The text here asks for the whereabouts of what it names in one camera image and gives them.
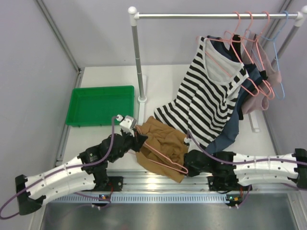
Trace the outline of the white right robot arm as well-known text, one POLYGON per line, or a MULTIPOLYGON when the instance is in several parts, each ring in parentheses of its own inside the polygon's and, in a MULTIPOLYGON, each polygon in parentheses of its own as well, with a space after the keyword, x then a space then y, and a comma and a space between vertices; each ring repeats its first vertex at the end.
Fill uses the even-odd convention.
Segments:
POLYGON ((213 155, 192 150, 184 157, 188 176, 211 173, 211 191, 247 190, 254 184, 287 184, 299 189, 307 187, 307 151, 275 156, 251 156, 230 151, 213 155))

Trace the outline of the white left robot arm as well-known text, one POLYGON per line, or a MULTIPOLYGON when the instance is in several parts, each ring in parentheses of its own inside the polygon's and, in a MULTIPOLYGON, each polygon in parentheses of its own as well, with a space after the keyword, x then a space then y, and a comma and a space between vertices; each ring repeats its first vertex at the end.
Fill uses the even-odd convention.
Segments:
POLYGON ((72 160, 36 176, 15 178, 21 216, 39 210, 47 203, 79 191, 102 191, 109 185, 108 163, 114 163, 129 150, 139 151, 147 136, 133 129, 111 134, 100 144, 87 148, 72 160))

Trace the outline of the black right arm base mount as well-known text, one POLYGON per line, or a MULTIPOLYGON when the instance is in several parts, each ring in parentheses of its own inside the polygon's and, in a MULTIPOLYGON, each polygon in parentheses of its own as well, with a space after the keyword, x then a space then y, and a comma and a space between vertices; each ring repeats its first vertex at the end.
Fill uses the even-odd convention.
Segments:
POLYGON ((240 185, 234 176, 208 176, 209 190, 216 192, 239 191, 240 185))

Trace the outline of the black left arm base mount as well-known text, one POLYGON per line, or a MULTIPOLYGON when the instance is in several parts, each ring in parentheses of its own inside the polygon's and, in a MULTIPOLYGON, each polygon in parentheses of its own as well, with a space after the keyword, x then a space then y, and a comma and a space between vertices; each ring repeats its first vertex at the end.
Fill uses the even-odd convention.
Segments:
POLYGON ((123 188, 122 176, 110 176, 109 182, 104 187, 95 187, 91 190, 83 190, 83 192, 120 192, 123 188))

